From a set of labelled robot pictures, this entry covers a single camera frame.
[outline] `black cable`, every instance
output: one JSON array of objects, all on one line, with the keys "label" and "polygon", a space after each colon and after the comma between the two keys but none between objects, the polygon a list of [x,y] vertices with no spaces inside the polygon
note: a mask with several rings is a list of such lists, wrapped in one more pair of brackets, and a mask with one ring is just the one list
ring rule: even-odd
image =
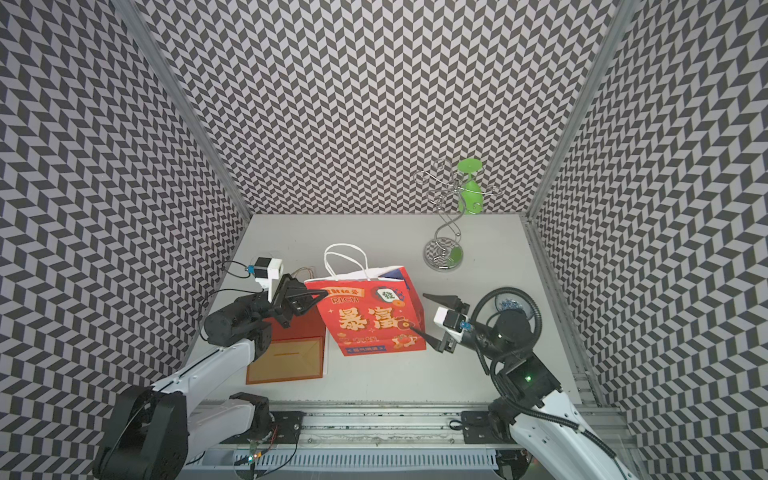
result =
[{"label": "black cable", "polygon": [[264,477],[266,477],[267,475],[269,475],[270,473],[274,473],[274,472],[277,472],[277,471],[278,471],[278,470],[280,470],[282,467],[284,467],[284,466],[288,465],[289,463],[291,463],[291,460],[293,460],[293,457],[294,457],[294,456],[296,456],[296,450],[298,450],[298,449],[299,449],[299,433],[298,433],[298,432],[296,432],[294,435],[296,435],[296,446],[295,446],[295,447],[293,447],[293,453],[291,454],[290,458],[288,458],[288,460],[287,460],[285,463],[283,463],[281,466],[279,466],[279,467],[275,468],[274,470],[269,470],[269,471],[268,471],[267,473],[265,473],[264,475],[258,475],[256,478],[264,478]]},{"label": "black cable", "polygon": [[472,335],[474,336],[475,341],[475,351],[478,354],[478,359],[480,360],[480,365],[482,365],[482,371],[485,372],[486,375],[491,374],[491,370],[488,369],[488,363],[485,363],[485,357],[482,354],[482,350],[480,349],[480,342],[478,341],[477,332],[472,331]]},{"label": "black cable", "polygon": [[501,315],[503,311],[504,311],[504,310],[502,310],[502,311],[500,311],[500,312],[496,312],[496,313],[494,313],[493,315],[491,315],[490,317],[488,317],[487,319],[485,319],[485,325],[486,325],[488,328],[490,328],[490,325],[489,325],[489,323],[491,322],[491,319],[492,319],[492,318],[495,318],[495,317],[497,317],[497,316],[499,316],[499,315]]},{"label": "black cable", "polygon": [[208,293],[208,294],[205,296],[205,299],[204,299],[204,300],[207,300],[207,299],[209,299],[211,296],[213,296],[213,295],[215,295],[215,294],[217,294],[217,293],[219,293],[219,292],[226,292],[226,291],[229,291],[229,290],[231,290],[231,291],[233,291],[233,292],[245,292],[245,293],[261,293],[261,292],[251,292],[250,290],[241,290],[241,289],[239,289],[239,288],[219,288],[219,289],[218,289],[218,290],[216,290],[215,292],[211,292],[211,293]]},{"label": "black cable", "polygon": [[204,456],[205,456],[205,452],[201,453],[200,456],[197,457],[196,459],[190,460],[189,462],[185,463],[184,466],[186,467],[187,465],[192,465],[193,463],[197,462],[198,460],[200,460]]},{"label": "black cable", "polygon": [[[232,265],[233,263],[237,263],[238,265],[243,267],[245,270],[248,270],[248,266],[245,263],[236,262],[234,260],[228,260],[227,262],[229,262],[230,265]],[[231,276],[236,276],[237,278],[250,278],[250,272],[248,272],[248,274],[246,276],[240,276],[240,275],[235,275],[234,273],[232,273],[229,270],[227,270],[227,274],[229,274]]]}]

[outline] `wire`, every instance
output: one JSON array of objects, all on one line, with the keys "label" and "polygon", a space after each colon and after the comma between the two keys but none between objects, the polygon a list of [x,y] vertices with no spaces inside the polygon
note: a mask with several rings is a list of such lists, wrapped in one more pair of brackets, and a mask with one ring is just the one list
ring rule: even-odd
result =
[{"label": "wire", "polygon": [[200,459],[201,459],[201,458],[203,458],[204,456],[205,456],[205,452],[201,453],[201,454],[200,454],[200,456],[199,456],[199,457],[197,457],[196,459],[194,459],[194,460],[190,460],[189,462],[185,463],[185,464],[184,464],[184,466],[187,466],[187,465],[192,465],[193,463],[197,462],[198,460],[200,460]]},{"label": "wire", "polygon": [[208,293],[203,300],[207,300],[207,299],[211,298],[213,295],[215,295],[215,294],[217,294],[219,292],[227,292],[227,291],[245,292],[245,293],[261,293],[261,292],[252,292],[250,290],[241,290],[239,288],[219,288],[218,290],[216,290],[214,292]]},{"label": "wire", "polygon": [[291,276],[296,276],[298,272],[307,272],[310,275],[310,278],[308,280],[311,280],[315,278],[315,269],[313,269],[311,266],[302,266],[297,271],[291,273]]},{"label": "wire", "polygon": [[616,464],[616,468],[619,469],[619,473],[621,473],[621,476],[624,477],[624,480],[627,480],[627,476],[624,474],[624,470],[621,469],[621,466],[619,465],[618,460],[614,457],[614,463]]},{"label": "wire", "polygon": [[299,433],[297,432],[297,433],[295,433],[295,435],[296,435],[296,446],[295,446],[295,447],[293,447],[293,453],[291,454],[290,458],[288,458],[288,460],[287,460],[285,463],[283,463],[281,466],[279,466],[279,467],[275,468],[274,470],[269,470],[269,471],[268,471],[267,473],[265,473],[264,475],[258,475],[256,478],[264,478],[264,477],[266,477],[267,475],[269,475],[270,473],[274,473],[274,472],[277,472],[277,471],[278,471],[278,470],[280,470],[282,467],[284,467],[284,466],[288,465],[289,463],[291,463],[291,460],[293,460],[293,457],[295,457],[295,456],[296,456],[296,451],[299,449]]},{"label": "wire", "polygon": [[[227,262],[229,262],[230,265],[232,265],[233,263],[237,263],[238,265],[243,267],[246,271],[248,271],[248,266],[245,263],[236,262],[234,260],[228,260]],[[240,276],[240,275],[236,275],[235,273],[232,273],[229,270],[227,270],[227,274],[229,274],[231,276],[236,276],[237,278],[250,278],[250,272],[248,272],[248,274],[246,276]]]}]

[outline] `white bag handle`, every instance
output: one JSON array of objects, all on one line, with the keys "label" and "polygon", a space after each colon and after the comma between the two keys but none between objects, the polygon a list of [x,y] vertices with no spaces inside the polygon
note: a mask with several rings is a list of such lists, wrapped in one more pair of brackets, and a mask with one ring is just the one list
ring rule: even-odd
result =
[{"label": "white bag handle", "polygon": [[[350,247],[353,248],[360,253],[362,253],[362,257],[366,259],[366,266],[363,268],[362,265],[360,265],[360,262],[353,259],[352,257],[348,257],[347,255],[344,255],[343,253],[337,253],[337,252],[331,252],[330,250],[334,247]],[[368,256],[364,251],[362,251],[362,248],[358,247],[357,245],[352,245],[351,243],[334,243],[333,245],[329,245],[328,248],[326,248],[326,251],[323,252],[323,262],[326,264],[326,270],[328,270],[328,273],[333,277],[334,280],[338,281],[339,277],[336,275],[336,272],[333,271],[333,268],[331,268],[330,264],[328,263],[328,256],[333,255],[336,257],[342,257],[344,259],[349,260],[350,262],[356,264],[360,267],[363,274],[366,276],[366,280],[371,280],[371,277],[368,276]]]}]

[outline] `white table surface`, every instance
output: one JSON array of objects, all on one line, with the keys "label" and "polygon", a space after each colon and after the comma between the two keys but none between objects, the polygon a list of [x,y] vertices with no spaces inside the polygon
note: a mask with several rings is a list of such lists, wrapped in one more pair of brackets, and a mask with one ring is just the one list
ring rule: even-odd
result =
[{"label": "white table surface", "polygon": [[[430,269],[422,259],[424,244],[442,223],[436,215],[256,215],[234,259],[248,264],[257,257],[280,258],[284,273],[313,266],[317,276],[326,276],[325,248],[331,243],[354,243],[368,254],[371,267],[403,265],[419,294],[458,295],[471,309],[495,288],[521,288],[536,301],[544,320],[534,352],[558,378],[571,401],[581,404],[519,216],[465,216],[459,222],[464,262],[449,273]],[[345,260],[334,260],[337,273],[357,268],[351,263],[345,265]],[[242,274],[236,268],[239,267],[233,266],[231,270]],[[299,278],[306,277],[300,273]],[[259,289],[253,279],[231,275],[225,278],[222,288]],[[211,312],[242,295],[246,294],[218,293]],[[442,331],[432,322],[437,305],[424,298],[422,303],[427,332],[442,338]],[[486,306],[478,321],[485,321],[485,313],[490,315],[494,311],[493,305]],[[212,348],[198,337],[188,361],[200,358]],[[428,347],[421,352],[345,357],[331,340],[328,362],[328,374],[322,379],[260,385],[246,385],[246,370],[242,369],[226,379],[208,399],[226,399],[237,392],[287,402],[445,404],[491,402],[498,397],[475,352],[461,346],[453,354],[437,353]]]}]

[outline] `round metal base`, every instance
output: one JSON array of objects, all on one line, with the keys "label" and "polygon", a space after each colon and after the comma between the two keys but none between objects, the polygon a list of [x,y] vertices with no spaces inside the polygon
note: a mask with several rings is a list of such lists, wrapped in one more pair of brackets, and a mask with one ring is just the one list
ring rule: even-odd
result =
[{"label": "round metal base", "polygon": [[454,270],[462,264],[464,250],[448,237],[433,238],[424,246],[424,262],[439,272]]}]

